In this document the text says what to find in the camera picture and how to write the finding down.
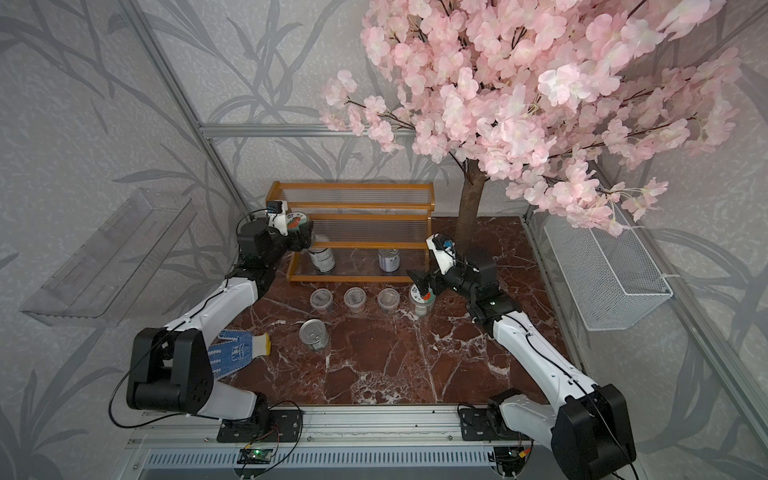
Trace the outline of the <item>silver green label tin can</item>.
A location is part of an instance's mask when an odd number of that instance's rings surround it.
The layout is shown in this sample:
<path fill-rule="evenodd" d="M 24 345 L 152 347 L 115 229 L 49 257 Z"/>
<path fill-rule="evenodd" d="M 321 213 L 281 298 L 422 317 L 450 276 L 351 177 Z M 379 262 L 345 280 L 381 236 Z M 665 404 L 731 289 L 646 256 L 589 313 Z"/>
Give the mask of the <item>silver green label tin can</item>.
<path fill-rule="evenodd" d="M 305 321 L 299 330 L 302 343 L 312 351 L 323 350 L 329 343 L 329 332 L 323 321 L 310 319 Z"/>

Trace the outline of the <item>tall clear tomato-label jar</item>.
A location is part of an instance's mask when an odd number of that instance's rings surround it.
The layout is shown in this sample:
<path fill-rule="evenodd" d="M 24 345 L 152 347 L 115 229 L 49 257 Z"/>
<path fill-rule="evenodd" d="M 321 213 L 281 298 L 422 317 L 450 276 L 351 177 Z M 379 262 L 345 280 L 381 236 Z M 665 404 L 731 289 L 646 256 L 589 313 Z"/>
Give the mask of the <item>tall clear tomato-label jar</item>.
<path fill-rule="evenodd" d="M 291 212 L 286 216 L 288 232 L 299 232 L 311 224 L 311 219 L 303 212 Z"/>

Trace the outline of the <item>clear jar tomato lid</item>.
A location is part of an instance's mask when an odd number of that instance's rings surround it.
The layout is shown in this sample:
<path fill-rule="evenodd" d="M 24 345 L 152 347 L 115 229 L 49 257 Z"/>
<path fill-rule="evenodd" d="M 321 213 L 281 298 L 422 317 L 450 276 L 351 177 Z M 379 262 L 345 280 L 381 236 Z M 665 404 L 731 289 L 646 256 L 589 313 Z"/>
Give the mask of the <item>clear jar tomato lid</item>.
<path fill-rule="evenodd" d="M 427 288 L 427 292 L 422 294 L 417 285 L 412 284 L 409 290 L 409 300 L 413 314 L 416 317 L 425 317 L 433 308 L 435 295 L 430 288 Z"/>

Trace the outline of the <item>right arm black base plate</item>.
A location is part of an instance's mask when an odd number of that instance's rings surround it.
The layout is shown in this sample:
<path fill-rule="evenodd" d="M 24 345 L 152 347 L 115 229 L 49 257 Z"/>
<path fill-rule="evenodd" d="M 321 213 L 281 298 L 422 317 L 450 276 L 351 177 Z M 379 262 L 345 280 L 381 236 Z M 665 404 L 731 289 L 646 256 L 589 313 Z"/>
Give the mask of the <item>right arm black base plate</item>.
<path fill-rule="evenodd" d="M 460 403 L 456 407 L 460 422 L 461 437 L 464 441 L 510 440 L 509 432 L 492 425 L 486 407 Z"/>

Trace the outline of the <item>small clear red-label seed jar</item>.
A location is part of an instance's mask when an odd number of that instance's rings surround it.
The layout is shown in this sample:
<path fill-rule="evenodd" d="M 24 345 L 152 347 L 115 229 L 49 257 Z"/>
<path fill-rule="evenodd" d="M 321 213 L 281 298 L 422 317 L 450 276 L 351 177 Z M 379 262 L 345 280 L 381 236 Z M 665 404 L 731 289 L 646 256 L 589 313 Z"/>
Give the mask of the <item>small clear red-label seed jar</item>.
<path fill-rule="evenodd" d="M 400 305 L 400 294 L 394 288 L 385 288 L 377 295 L 377 303 L 380 309 L 388 314 L 395 313 Z"/>

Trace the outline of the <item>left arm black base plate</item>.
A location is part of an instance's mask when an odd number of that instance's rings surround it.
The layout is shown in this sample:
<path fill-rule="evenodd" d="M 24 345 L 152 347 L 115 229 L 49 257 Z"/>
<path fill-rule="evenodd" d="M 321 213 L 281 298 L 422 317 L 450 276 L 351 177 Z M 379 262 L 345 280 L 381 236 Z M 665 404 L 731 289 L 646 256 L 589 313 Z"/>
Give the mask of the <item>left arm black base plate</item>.
<path fill-rule="evenodd" d="M 300 409 L 273 409 L 248 420 L 223 420 L 218 443 L 295 442 L 303 426 Z"/>

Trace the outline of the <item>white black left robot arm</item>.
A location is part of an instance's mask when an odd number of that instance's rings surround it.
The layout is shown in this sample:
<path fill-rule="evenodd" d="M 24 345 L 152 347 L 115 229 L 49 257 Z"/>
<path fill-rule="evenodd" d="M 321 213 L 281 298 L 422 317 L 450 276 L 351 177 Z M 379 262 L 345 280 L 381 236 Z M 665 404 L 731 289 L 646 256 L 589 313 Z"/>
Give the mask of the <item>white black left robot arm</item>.
<path fill-rule="evenodd" d="M 260 216 L 237 232 L 238 259 L 218 290 L 162 328 L 145 328 L 133 341 L 124 377 L 133 410 L 221 420 L 254 417 L 258 397 L 214 378 L 208 347 L 245 309 L 261 299 L 286 252 L 313 243 L 314 222 L 301 212 Z"/>

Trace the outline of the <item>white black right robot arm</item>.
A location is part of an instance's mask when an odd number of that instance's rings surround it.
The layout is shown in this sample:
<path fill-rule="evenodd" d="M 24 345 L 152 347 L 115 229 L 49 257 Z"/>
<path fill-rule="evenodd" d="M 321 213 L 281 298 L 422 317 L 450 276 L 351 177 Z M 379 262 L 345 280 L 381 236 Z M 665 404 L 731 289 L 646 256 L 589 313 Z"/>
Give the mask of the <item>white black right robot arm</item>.
<path fill-rule="evenodd" d="M 446 290 L 461 295 L 472 321 L 516 358 L 547 400 L 505 394 L 489 406 L 492 422 L 548 448 L 569 479 L 602 479 L 631 467 L 637 454 L 622 393 L 612 384 L 598 385 L 549 343 L 502 290 L 487 251 L 460 254 L 443 234 L 426 244 L 437 267 L 410 272 L 416 298 L 434 300 Z"/>

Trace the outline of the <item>small clear grey-label seed jar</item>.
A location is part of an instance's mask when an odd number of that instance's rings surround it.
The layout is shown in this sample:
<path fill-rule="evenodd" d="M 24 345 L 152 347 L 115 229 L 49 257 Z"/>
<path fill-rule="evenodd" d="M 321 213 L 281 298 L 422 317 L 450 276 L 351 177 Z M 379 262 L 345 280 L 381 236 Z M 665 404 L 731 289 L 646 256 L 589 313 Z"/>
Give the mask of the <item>small clear grey-label seed jar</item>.
<path fill-rule="evenodd" d="M 350 312 L 358 314 L 366 308 L 367 294 L 360 287 L 351 287 L 345 292 L 343 300 Z"/>

